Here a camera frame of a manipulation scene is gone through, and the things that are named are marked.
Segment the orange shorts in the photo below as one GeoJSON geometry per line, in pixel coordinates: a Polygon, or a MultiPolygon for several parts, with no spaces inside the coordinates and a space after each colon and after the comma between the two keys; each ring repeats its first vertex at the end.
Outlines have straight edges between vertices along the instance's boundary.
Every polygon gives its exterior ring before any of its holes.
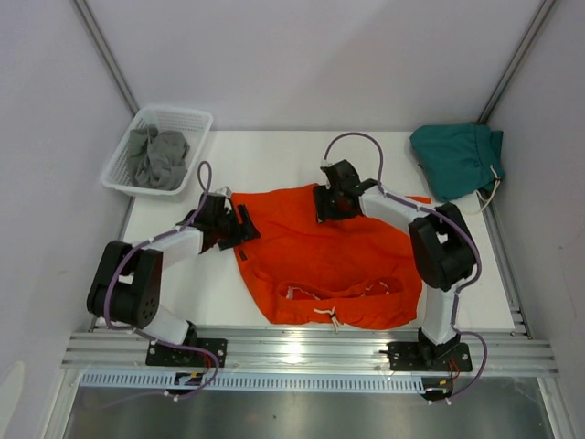
{"type": "Polygon", "coordinates": [[[410,238],[380,220],[317,220],[313,186],[236,193],[260,236],[234,253],[261,313],[275,325],[368,330],[415,320],[422,280],[410,238]]]}

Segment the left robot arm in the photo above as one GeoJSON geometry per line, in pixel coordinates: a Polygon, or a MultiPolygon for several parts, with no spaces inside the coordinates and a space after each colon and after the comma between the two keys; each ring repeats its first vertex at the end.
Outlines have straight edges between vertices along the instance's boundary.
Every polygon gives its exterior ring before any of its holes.
{"type": "Polygon", "coordinates": [[[175,364],[191,364],[203,348],[196,326],[160,304],[164,270],[215,247],[233,249],[261,236],[247,207],[223,193],[205,193],[171,230],[136,244],[111,241],[103,251],[86,306],[110,329],[131,329],[166,347],[175,364]]]}

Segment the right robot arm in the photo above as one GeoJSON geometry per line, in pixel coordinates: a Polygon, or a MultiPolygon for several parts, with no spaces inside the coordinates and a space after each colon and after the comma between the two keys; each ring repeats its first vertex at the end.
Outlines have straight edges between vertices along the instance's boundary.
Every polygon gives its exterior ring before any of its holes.
{"type": "Polygon", "coordinates": [[[380,220],[409,236],[415,267],[426,285],[417,357],[426,369],[447,362],[461,342],[455,322],[461,290],[481,272],[479,251],[461,211],[452,203],[437,208],[398,195],[373,178],[362,181],[346,160],[320,166],[327,183],[313,189],[317,220],[380,220]]]}

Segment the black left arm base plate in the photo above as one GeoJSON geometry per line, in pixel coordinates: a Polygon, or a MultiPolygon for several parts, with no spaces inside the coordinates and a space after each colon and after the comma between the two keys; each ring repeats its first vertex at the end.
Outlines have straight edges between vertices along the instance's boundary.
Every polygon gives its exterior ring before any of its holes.
{"type": "MultiPolygon", "coordinates": [[[[228,353],[228,341],[225,338],[200,338],[196,344],[197,348],[205,349],[218,358],[221,368],[225,365],[228,353]]],[[[214,368],[215,363],[208,354],[170,348],[160,344],[148,348],[145,357],[145,364],[151,367],[186,367],[186,368],[214,368]]]]}

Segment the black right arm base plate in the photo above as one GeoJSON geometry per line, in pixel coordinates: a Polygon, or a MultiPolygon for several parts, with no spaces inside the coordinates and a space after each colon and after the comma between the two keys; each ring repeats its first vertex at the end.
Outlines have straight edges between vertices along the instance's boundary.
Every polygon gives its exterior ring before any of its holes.
{"type": "Polygon", "coordinates": [[[473,369],[470,349],[467,344],[455,340],[453,343],[433,345],[426,342],[394,341],[379,351],[388,357],[393,371],[471,372],[473,369]]]}

